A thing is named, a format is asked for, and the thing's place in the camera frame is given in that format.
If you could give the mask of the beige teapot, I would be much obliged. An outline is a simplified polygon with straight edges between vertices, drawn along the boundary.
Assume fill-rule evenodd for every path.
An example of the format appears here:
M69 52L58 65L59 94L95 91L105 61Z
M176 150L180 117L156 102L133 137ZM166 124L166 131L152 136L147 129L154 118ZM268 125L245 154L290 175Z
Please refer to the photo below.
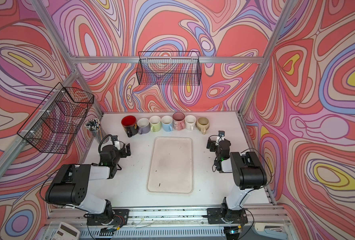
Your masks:
M203 134L205 135L207 130L209 129L209 120L208 118L205 117L200 117L196 121L196 128Z

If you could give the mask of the black mug red inside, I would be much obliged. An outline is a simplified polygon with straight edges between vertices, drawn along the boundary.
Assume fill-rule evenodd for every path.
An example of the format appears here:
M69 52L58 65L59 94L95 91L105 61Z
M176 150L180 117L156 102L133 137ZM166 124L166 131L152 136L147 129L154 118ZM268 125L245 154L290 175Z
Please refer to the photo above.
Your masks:
M128 138L133 137L139 131L139 128L137 125L137 119L135 116L132 116L132 115L125 116L124 118L122 118L121 124L122 124Z

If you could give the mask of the white mug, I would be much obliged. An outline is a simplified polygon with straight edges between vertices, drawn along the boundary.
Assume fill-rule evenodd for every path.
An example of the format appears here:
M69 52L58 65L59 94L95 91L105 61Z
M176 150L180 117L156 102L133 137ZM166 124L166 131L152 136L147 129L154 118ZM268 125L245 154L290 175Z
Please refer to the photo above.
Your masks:
M196 127L196 117L193 115L187 115L184 119L185 122L185 129L188 131L195 130Z

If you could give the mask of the purple mug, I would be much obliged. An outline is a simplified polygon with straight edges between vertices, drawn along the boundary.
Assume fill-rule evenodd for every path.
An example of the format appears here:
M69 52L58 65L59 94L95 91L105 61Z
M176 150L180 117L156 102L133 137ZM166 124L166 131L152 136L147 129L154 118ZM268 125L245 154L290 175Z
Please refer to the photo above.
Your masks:
M151 131L150 121L147 118L141 118L137 121L138 134L144 135Z

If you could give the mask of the pink mug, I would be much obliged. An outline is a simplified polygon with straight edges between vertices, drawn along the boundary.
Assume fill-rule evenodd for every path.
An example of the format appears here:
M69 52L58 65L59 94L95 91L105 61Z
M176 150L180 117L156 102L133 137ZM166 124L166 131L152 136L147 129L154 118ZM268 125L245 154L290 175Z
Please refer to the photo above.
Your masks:
M182 112L176 112L173 114L173 128L176 131L185 129L185 114Z

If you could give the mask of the beige serving tray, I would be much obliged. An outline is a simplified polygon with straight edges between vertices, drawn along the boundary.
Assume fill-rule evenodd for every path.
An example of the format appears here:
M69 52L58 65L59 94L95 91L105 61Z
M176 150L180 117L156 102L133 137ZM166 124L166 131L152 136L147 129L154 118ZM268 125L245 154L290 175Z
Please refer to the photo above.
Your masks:
M154 141L147 190L151 193L190 194L193 191L191 138L157 137Z

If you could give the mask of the light green mug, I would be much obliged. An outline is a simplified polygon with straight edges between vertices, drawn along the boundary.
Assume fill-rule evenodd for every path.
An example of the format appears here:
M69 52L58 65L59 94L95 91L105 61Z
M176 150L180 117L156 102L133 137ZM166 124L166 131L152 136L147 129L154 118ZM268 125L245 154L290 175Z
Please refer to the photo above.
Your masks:
M150 117L149 122L150 122L152 132L159 132L161 130L162 122L159 116Z

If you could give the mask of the light blue mug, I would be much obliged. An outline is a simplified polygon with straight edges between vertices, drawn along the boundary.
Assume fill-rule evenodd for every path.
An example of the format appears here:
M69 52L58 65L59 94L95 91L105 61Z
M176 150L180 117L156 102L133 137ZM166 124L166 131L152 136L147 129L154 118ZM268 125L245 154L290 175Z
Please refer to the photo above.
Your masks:
M162 128L165 132L171 132L173 128L173 118L171 116L163 116L161 118Z

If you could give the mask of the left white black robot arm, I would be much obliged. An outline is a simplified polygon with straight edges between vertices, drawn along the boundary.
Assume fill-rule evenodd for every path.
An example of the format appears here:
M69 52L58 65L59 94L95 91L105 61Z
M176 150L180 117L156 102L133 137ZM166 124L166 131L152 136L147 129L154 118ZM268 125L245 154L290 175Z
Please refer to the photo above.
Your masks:
M53 205L71 206L86 212L88 221L109 225L115 217L109 200L101 199L88 190L89 183L113 179L121 158L131 155L131 145L115 141L98 149L100 162L96 164L63 165L45 193L44 200Z

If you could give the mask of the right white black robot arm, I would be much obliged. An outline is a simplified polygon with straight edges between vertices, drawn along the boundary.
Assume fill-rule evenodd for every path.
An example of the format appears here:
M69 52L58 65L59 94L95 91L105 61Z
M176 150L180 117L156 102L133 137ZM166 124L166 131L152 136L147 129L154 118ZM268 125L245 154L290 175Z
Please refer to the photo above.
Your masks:
M241 224L248 222L243 207L250 194L263 188L267 184L266 172L255 152L250 149L241 153L230 151L231 142L222 135L216 140L208 138L206 148L215 153L212 171L231 173L234 186L225 197L219 208L208 208L207 218L209 224Z

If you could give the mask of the metal cup of pens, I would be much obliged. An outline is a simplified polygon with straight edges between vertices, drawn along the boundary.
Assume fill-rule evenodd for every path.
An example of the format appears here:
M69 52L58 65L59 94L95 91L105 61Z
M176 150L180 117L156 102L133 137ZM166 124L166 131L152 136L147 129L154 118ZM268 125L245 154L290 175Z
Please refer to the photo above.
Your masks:
M106 135L98 118L87 120L85 122L85 128L93 135L98 143L100 143Z

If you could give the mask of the white calculator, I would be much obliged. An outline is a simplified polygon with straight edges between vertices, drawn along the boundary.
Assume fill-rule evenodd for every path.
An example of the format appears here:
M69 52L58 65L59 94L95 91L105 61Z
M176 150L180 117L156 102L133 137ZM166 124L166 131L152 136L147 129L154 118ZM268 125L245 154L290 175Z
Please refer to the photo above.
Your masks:
M80 231L64 222L60 222L57 230L51 234L51 240L78 240L79 238Z

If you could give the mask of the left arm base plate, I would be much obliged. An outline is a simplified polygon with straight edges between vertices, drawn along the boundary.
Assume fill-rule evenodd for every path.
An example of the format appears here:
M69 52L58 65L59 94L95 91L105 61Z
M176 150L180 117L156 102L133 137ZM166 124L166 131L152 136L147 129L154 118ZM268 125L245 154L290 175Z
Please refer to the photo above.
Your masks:
M128 209L118 209L104 211L101 214L84 214L84 217L87 219L88 226L111 226L120 227L124 226L128 222Z

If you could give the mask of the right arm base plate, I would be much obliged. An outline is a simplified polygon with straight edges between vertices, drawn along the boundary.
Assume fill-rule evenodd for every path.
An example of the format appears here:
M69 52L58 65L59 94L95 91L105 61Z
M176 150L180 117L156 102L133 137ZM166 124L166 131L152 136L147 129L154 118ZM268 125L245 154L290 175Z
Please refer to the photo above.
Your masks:
M238 224L244 226L248 223L247 214L242 210L229 210L222 208L208 208L206 209L206 218L209 224Z

